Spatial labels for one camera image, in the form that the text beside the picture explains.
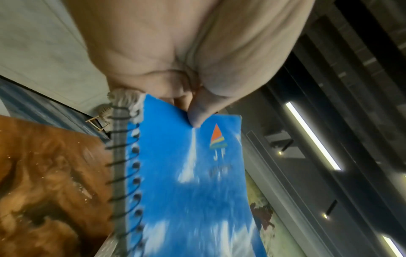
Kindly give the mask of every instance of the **wood grain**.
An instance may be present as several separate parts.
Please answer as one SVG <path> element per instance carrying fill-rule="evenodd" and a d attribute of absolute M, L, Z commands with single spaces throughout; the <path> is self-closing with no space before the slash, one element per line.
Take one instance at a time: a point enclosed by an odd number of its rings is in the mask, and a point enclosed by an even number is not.
<path fill-rule="evenodd" d="M 93 256 L 112 232 L 99 138 L 0 116 L 0 257 Z"/>

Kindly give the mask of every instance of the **fluorescent tube light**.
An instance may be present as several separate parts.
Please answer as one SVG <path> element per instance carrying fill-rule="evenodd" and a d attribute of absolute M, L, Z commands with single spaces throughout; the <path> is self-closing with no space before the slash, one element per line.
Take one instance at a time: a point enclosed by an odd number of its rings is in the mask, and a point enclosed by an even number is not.
<path fill-rule="evenodd" d="M 310 129 L 310 127 L 306 124 L 305 120 L 302 118 L 302 116 L 300 116 L 300 114 L 297 112 L 297 110 L 292 105 L 292 103 L 288 102 L 288 103 L 286 103 L 286 106 L 288 107 L 289 111 L 293 114 L 293 116 L 296 118 L 296 120 L 299 122 L 299 124 L 302 126 L 302 128 L 309 135 L 309 137 L 312 139 L 312 141 L 316 144 L 317 148 L 321 151 L 321 153 L 324 155 L 324 157 L 327 159 L 327 161 L 330 163 L 330 165 L 333 167 L 333 169 L 340 171 L 341 168 L 334 161 L 333 157 L 331 157 L 331 155 L 329 154 L 327 149 L 320 142 L 320 140 L 316 137 L 316 135 L 313 133 L 313 131 Z"/>
<path fill-rule="evenodd" d="M 403 254 L 399 251 L 396 245 L 393 243 L 392 239 L 387 238 L 386 236 L 382 236 L 386 243 L 389 245 L 392 252 L 395 254 L 396 257 L 404 257 Z"/>

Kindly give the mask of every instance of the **spiral notebook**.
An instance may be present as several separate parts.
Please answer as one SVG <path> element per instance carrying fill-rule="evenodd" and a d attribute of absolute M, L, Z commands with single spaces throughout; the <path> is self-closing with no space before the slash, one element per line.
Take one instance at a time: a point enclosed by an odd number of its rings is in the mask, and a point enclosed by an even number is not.
<path fill-rule="evenodd" d="M 187 114 L 150 95 L 113 103 L 118 256 L 265 257 L 245 184 L 241 118 Z"/>

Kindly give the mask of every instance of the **spiral binding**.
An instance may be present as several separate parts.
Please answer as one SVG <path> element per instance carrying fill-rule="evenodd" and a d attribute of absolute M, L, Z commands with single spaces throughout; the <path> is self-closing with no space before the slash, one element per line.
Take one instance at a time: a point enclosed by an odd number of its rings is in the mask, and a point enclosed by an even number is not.
<path fill-rule="evenodd" d="M 141 97 L 138 97 L 136 100 L 143 101 Z M 137 256 L 142 257 L 144 255 L 145 240 L 143 238 L 144 225 L 142 224 L 143 209 L 139 207 L 142 198 L 142 194 L 139 192 L 141 186 L 141 177 L 139 176 L 140 163 L 137 161 L 140 154 L 140 148 L 138 146 L 140 123 L 134 123 L 142 110 L 138 109 L 135 112 L 131 110 L 131 108 L 134 108 L 134 103 L 131 103 L 128 99 L 125 101 L 118 101 L 118 99 L 116 99 L 116 101 L 111 104 L 111 108 L 113 109 L 113 114 L 109 118 L 113 124 L 113 131 L 111 131 L 113 145 L 106 147 L 106 149 L 113 151 L 114 159 L 114 161 L 107 166 L 113 169 L 113 179 L 109 181 L 108 184 L 112 185 L 113 188 L 113 197 L 109 202 L 115 205 L 113 215 L 110 218 L 115 223 L 115 235 L 118 239 L 116 254 L 126 257 L 137 252 Z M 135 125 L 134 129 L 129 130 L 127 128 L 129 122 Z M 128 133 L 131 133 L 132 142 L 127 142 Z M 131 147 L 131 151 L 134 154 L 130 159 L 125 158 L 126 148 L 128 147 Z M 133 172 L 130 174 L 126 174 L 126 164 L 128 162 L 132 162 Z M 123 185 L 125 185 L 128 180 L 132 180 L 135 188 L 131 192 L 125 193 L 126 186 Z M 133 198 L 135 204 L 129 210 L 126 210 L 126 199 L 129 197 Z M 134 215 L 139 218 L 137 224 L 128 231 L 126 230 L 125 220 L 127 215 Z M 128 236 L 134 233 L 140 234 L 140 238 L 134 245 L 129 246 L 130 242 Z"/>

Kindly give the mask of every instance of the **logo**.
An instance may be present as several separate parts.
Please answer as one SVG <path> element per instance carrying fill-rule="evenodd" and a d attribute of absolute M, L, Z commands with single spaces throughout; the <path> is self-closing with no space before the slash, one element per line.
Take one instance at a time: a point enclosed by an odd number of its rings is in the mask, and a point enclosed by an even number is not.
<path fill-rule="evenodd" d="M 223 134 L 221 133 L 219 126 L 216 124 L 213 134 L 211 135 L 210 149 L 224 148 L 226 146 L 227 143 L 224 140 Z"/>

